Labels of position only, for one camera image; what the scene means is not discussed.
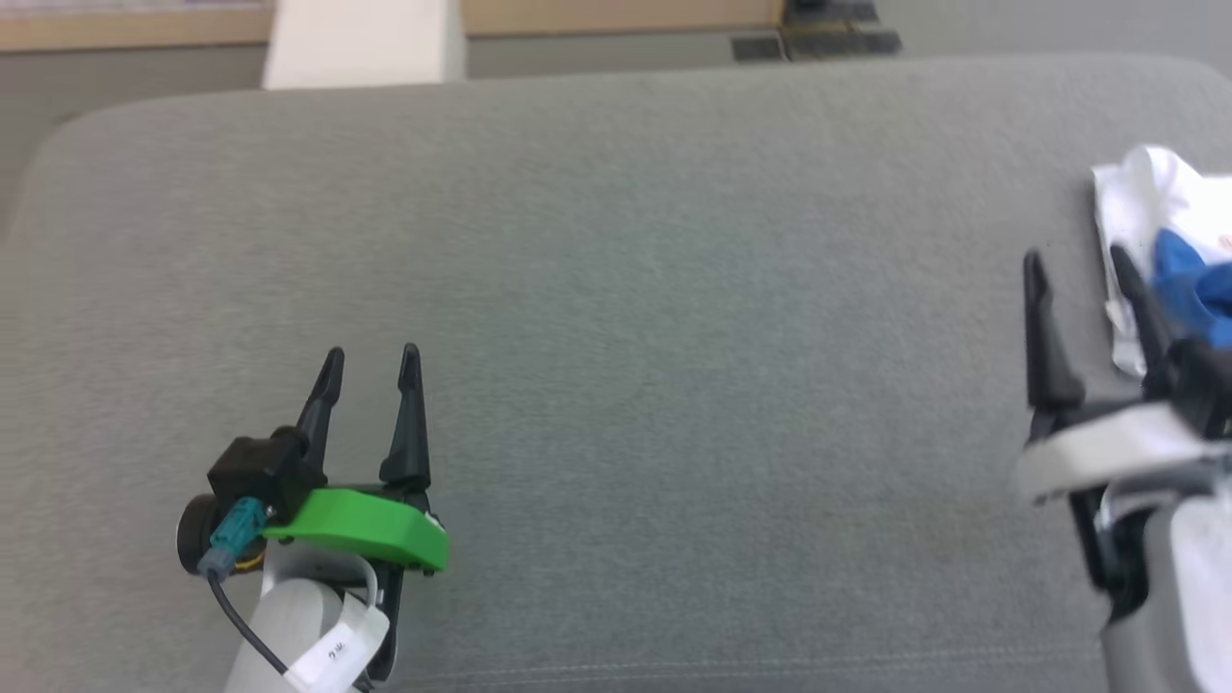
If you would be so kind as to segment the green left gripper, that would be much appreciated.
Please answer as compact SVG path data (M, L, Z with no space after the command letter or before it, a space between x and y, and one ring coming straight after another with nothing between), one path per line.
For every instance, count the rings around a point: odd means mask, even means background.
M324 474L326 433L342 395L345 351L331 346L294 423L302 469ZM423 360L407 343L398 372L398 416L378 478L404 493L431 486ZM217 483L188 501L176 528L184 570L205 575L256 572L269 561L269 544L304 543L403 570L441 572L448 566L448 535L439 522L407 501L361 490L278 481Z

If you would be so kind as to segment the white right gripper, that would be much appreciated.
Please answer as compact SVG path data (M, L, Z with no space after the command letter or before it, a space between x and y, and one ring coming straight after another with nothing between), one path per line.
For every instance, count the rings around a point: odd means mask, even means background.
M1125 245L1109 245L1108 259L1137 337L1131 349L1124 321L1112 361L1140 379L1145 398L1167 398L1175 374L1165 311ZM1143 598L1148 578L1142 536L1149 513L1120 511L1117 501L1135 493L1184 497L1214 490L1230 466L1230 443L1201 438L1161 400L1083 404L1085 387L1066 356L1052 282L1035 249L1023 259L1023 316L1027 404L1035 412L1014 469L1016 491L1032 506L1068 504L1092 586L1112 598Z

